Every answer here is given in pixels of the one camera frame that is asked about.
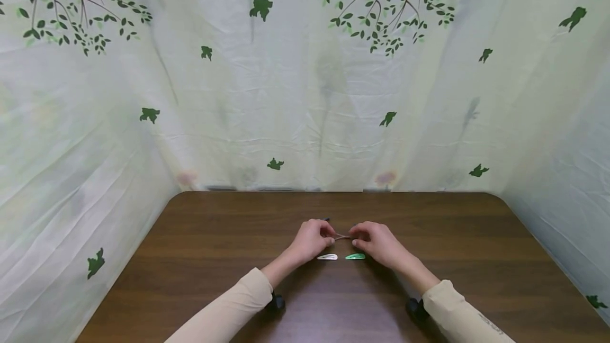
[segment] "table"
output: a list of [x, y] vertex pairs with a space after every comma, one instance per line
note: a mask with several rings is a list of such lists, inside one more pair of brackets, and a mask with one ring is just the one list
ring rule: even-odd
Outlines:
[[[345, 234], [385, 223], [439, 278], [517, 342], [610, 342], [610, 329], [519, 219], [488, 194], [184, 192], [165, 207], [78, 342], [163, 342], [182, 323], [289, 245], [302, 221]], [[233, 342], [433, 342], [406, 314], [389, 270], [345, 260], [349, 240], [277, 288], [283, 315], [262, 312]]]

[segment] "beige sleeve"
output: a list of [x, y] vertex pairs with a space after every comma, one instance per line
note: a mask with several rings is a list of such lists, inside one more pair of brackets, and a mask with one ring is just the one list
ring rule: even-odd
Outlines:
[[257, 268], [189, 319], [165, 343], [227, 343], [272, 299], [273, 288]]
[[422, 299], [425, 310], [449, 342], [514, 343], [508, 335], [466, 302], [450, 281], [444, 280], [426, 291]]

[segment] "wrist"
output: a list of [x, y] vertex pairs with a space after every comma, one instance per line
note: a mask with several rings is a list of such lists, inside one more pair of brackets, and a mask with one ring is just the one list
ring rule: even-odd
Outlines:
[[412, 284], [420, 295], [441, 283], [441, 280], [413, 255], [397, 271]]

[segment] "white curtain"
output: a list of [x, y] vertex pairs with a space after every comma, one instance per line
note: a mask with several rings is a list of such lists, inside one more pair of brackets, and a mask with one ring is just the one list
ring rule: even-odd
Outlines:
[[0, 341], [218, 188], [497, 194], [610, 322], [607, 1], [0, 0]]

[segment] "green bird silhouette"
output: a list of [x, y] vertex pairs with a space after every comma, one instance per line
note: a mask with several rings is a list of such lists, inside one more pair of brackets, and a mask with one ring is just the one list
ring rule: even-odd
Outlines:
[[395, 111], [388, 111], [388, 113], [385, 115], [384, 120], [381, 121], [380, 126], [385, 125], [385, 127], [388, 127], [390, 122], [392, 122], [392, 119], [394, 119], [394, 115], [396, 115]]
[[474, 168], [474, 170], [470, 171], [469, 174], [474, 177], [480, 178], [483, 172], [487, 171], [489, 171], [487, 167], [481, 169], [481, 164], [479, 164], [477, 167]]
[[572, 13], [571, 17], [563, 20], [561, 23], [559, 23], [559, 26], [570, 25], [570, 30], [568, 30], [568, 32], [571, 32], [571, 30], [580, 22], [580, 19], [585, 17], [586, 14], [587, 14], [586, 9], [584, 9], [583, 7], [576, 7], [576, 9]]
[[201, 46], [201, 58], [209, 58], [212, 61], [212, 49], [210, 47]]
[[492, 54], [493, 51], [494, 51], [493, 49], [486, 48], [483, 51], [483, 55], [481, 56], [481, 58], [479, 58], [479, 62], [482, 61], [483, 64], [485, 64], [485, 61], [487, 61], [487, 58], [489, 57], [490, 54]]
[[142, 115], [140, 115], [140, 121], [145, 121], [146, 119], [150, 119], [154, 124], [154, 121], [157, 119], [157, 115], [161, 114], [161, 110], [149, 109], [148, 107], [142, 107]]
[[284, 164], [284, 162], [279, 161], [276, 162], [275, 158], [271, 159], [271, 161], [269, 162], [269, 164], [267, 164], [267, 166], [272, 169], [272, 170], [280, 170], [280, 167]]
[[597, 309], [607, 309], [608, 308], [608, 306], [606, 306], [603, 302], [599, 302], [597, 300], [597, 295], [587, 295], [587, 301], [589, 301], [591, 306], [593, 306], [594, 308], [597, 308]]
[[89, 262], [89, 274], [87, 275], [87, 279], [94, 276], [97, 273], [97, 271], [100, 270], [100, 268], [102, 266], [104, 266], [104, 263], [106, 262], [106, 260], [102, 257], [103, 254], [104, 254], [104, 248], [100, 248], [100, 251], [97, 252], [96, 258], [87, 259]]
[[250, 17], [256, 17], [257, 14], [261, 14], [263, 22], [265, 22], [271, 7], [273, 7], [273, 2], [268, 0], [254, 0], [254, 7], [250, 10]]

